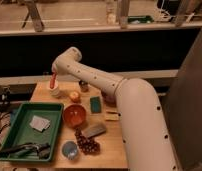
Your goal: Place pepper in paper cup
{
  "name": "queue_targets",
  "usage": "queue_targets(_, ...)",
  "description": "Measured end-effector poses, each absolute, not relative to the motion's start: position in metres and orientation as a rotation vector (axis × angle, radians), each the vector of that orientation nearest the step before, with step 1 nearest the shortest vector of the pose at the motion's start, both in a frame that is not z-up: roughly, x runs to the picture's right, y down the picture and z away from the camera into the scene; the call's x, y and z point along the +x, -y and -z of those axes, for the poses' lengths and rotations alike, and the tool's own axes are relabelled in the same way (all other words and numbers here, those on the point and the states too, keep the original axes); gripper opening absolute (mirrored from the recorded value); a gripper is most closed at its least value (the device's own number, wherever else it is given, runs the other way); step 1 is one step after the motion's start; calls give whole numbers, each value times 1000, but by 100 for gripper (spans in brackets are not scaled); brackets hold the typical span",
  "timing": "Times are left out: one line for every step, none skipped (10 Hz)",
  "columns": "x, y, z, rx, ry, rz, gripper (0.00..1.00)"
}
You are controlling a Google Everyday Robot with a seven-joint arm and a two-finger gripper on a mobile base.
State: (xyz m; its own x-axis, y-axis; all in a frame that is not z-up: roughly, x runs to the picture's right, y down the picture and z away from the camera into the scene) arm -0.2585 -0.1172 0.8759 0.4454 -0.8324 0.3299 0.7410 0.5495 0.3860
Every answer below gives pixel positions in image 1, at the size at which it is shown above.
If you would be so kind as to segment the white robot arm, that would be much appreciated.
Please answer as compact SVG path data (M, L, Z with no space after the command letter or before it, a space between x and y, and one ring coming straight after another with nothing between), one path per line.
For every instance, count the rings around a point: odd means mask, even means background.
M165 117L154 87L140 78L127 79L80 63L70 47L52 63L58 75L71 74L114 96L130 171L178 171Z

